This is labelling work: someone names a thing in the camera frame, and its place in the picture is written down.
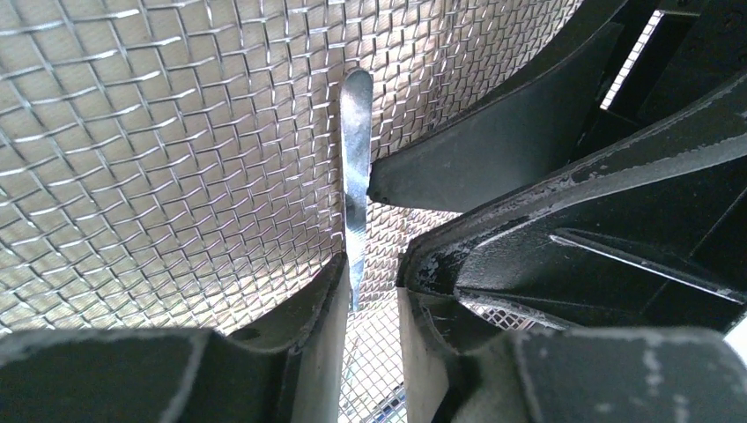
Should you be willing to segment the metal surgical instrument tray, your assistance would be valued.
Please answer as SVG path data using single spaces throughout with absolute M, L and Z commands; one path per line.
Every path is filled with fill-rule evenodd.
M 474 105 L 578 1 L 4 1 L 1 332 L 206 327 L 344 246 L 339 88 L 371 157 Z

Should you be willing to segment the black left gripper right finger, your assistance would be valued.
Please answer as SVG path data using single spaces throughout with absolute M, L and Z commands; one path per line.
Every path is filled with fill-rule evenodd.
M 711 330 L 502 330 L 397 291 L 411 422 L 743 422 L 746 368 Z

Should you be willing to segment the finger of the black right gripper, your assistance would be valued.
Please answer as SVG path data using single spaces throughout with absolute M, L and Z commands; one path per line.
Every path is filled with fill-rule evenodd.
M 396 283 L 580 326 L 746 314 L 746 77 L 415 238 Z
M 651 1 L 583 2 L 515 74 L 376 160 L 369 198 L 468 212 L 563 167 L 654 8 Z

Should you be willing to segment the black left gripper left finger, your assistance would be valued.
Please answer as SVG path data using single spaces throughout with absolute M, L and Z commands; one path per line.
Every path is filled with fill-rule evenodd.
M 334 255 L 252 323 L 22 330 L 1 339 L 4 422 L 334 422 L 350 283 Z

